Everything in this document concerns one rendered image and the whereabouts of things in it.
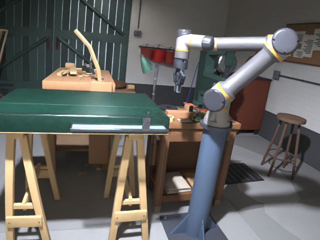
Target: green lamp shade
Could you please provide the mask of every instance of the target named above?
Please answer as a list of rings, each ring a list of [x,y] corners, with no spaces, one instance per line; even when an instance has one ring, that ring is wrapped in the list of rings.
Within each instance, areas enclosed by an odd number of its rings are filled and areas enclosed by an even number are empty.
[[[150,63],[148,62],[148,60],[146,59],[145,56],[140,56],[140,60],[141,60],[141,68],[142,68],[142,72],[144,74],[151,72],[152,71],[152,67],[150,65]]]

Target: red bucket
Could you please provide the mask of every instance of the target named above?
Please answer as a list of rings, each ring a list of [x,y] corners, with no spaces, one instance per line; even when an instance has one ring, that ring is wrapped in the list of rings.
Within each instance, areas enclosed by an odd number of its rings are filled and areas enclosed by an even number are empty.
[[[156,45],[156,46],[158,46],[158,47],[154,47],[153,48],[153,50],[154,50],[153,61],[157,62],[157,63],[162,63],[164,61],[164,59],[165,59],[166,49],[160,47],[160,46],[163,46],[163,45],[160,45],[160,44]]]
[[[154,56],[154,50],[153,50],[153,46],[149,44],[144,44],[141,46],[141,54],[145,55],[148,59],[152,60],[153,56]]]
[[[164,63],[173,65],[175,60],[175,49],[173,47],[167,48],[164,56]]]

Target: pinned paper note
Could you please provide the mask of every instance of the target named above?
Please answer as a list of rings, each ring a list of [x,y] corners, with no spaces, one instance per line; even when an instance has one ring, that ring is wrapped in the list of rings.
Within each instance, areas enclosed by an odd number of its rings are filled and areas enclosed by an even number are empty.
[[[314,43],[312,50],[313,51],[320,51],[320,28],[314,30]]]
[[[312,58],[315,35],[304,35],[302,39],[301,49],[303,51],[302,57]]]
[[[304,38],[304,35],[306,34],[306,31],[296,31],[296,34],[298,34],[299,37],[299,44],[302,44],[302,40]]]
[[[293,53],[293,57],[294,57],[294,58],[302,59],[302,58],[303,58],[303,51],[302,51],[302,49],[298,48],[297,50],[295,50],[294,53]]]

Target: wooden stool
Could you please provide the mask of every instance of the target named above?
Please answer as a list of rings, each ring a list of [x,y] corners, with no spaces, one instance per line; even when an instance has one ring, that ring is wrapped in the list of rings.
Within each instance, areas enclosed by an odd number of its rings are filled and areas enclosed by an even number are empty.
[[[22,160],[26,176],[26,192],[22,202],[15,203],[15,158],[16,140],[19,139]],[[5,145],[5,235],[6,240],[15,239],[15,228],[39,227],[42,240],[50,240],[46,215],[42,204],[38,177],[42,172],[48,175],[55,200],[60,199],[60,193],[54,164],[49,146],[48,134],[41,134],[46,166],[40,163],[35,167],[32,157],[32,134],[7,133]],[[15,216],[15,210],[34,209],[35,215]]]
[[[283,165],[282,167],[284,168],[286,166],[286,162],[293,162],[293,168],[292,168],[292,174],[291,174],[291,179],[294,179],[295,177],[295,168],[296,168],[296,161],[297,161],[297,155],[298,155],[298,147],[299,147],[299,139],[300,139],[300,130],[301,130],[301,125],[304,125],[306,124],[307,120],[302,118],[302,117],[299,117],[299,116],[296,116],[296,115],[292,115],[292,114],[288,114],[288,113],[278,113],[276,115],[276,117],[279,119],[279,124],[278,126],[276,127],[276,130],[275,130],[275,133],[272,137],[272,140],[269,144],[269,147],[263,157],[263,160],[261,162],[261,165],[263,165],[265,163],[265,160],[266,160],[266,157],[267,155],[273,157],[273,161],[272,161],[272,164],[271,164],[271,167],[270,167],[270,170],[269,170],[269,173],[268,173],[268,177],[270,177],[271,175],[271,172],[272,172],[272,169],[274,168],[274,165],[275,165],[275,162],[276,160],[280,160],[280,161],[283,161]],[[281,137],[280,137],[280,141],[278,143],[278,147],[277,148],[271,148],[272,144],[274,143],[274,140],[277,136],[277,133],[280,129],[280,125],[282,122],[285,122],[284,124],[284,128],[283,128],[283,131],[282,131],[282,134],[281,134]],[[285,136],[285,133],[286,133],[286,129],[287,129],[287,126],[288,124],[292,124],[291,126],[291,131],[290,131],[290,135],[289,135],[289,139],[288,139],[288,144],[287,144],[287,147],[286,147],[286,150],[282,150],[280,149],[281,147],[281,144],[284,140],[284,136]],[[295,125],[298,125],[298,131],[297,131],[297,134],[296,134],[296,141],[295,141],[295,150],[294,150],[294,155],[292,153],[289,152],[289,149],[290,149],[290,144],[291,144],[291,139],[292,139],[292,134],[294,132],[294,127]],[[275,151],[275,155],[271,155],[269,153],[270,150],[276,150]],[[279,151],[282,151],[282,152],[285,152],[285,156],[284,156],[284,159],[279,159],[277,158],[278,156],[278,153]],[[287,157],[288,157],[288,154],[290,154],[291,156],[294,157],[293,160],[287,160]]]
[[[104,186],[104,194],[103,197],[105,199],[109,198],[111,182],[113,177],[118,177],[119,175],[119,167],[120,164],[116,164],[117,151],[120,141],[120,135],[114,135],[112,148],[110,153],[110,159],[108,163],[108,170],[106,174],[105,186]],[[132,145],[130,159],[129,159],[129,169],[127,176],[129,176],[130,186],[128,180],[125,180],[125,194],[129,197],[128,187],[130,188],[130,192],[132,196],[136,196],[136,183],[135,183],[135,159],[134,159],[134,145]]]
[[[131,158],[133,141],[136,141],[137,155],[137,177],[139,187],[139,198],[133,198],[129,186],[126,184],[128,166]],[[143,135],[126,135],[123,145],[122,158],[119,175],[116,183],[115,197],[112,209],[111,225],[108,240],[116,240],[118,224],[121,222],[141,221],[142,239],[149,239],[148,211],[147,211],[147,186],[145,166],[145,143]],[[123,199],[125,188],[128,198]],[[139,204],[140,210],[121,211],[122,205]]]

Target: dark wall base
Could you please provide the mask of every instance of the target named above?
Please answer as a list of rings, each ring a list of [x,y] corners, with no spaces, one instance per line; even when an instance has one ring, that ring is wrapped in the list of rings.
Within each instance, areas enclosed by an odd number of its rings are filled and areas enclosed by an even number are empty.
[[[271,141],[279,120],[277,116],[269,111],[264,111],[263,120],[261,129],[258,132],[260,136]],[[280,130],[274,140],[274,144],[278,145],[281,133],[284,129],[284,123],[281,124]],[[292,141],[290,145],[290,153],[295,153],[296,139],[297,139],[297,128],[294,126]],[[283,143],[281,148],[287,149],[287,142],[291,130],[291,124],[288,124],[288,127],[285,132]],[[320,171],[320,161],[319,161],[319,143],[320,143],[320,134],[314,131],[311,131],[303,126],[301,126],[299,149],[298,149],[298,158],[309,164],[311,167]]]
[[[150,98],[152,95],[152,85],[149,84],[134,84],[135,92],[137,94],[147,94]],[[174,92],[173,86],[157,85],[155,87],[155,103],[157,105],[170,104],[174,106],[182,107],[187,100],[190,87],[182,87],[181,93]],[[188,103],[191,103],[194,99],[195,88],[191,89]]]

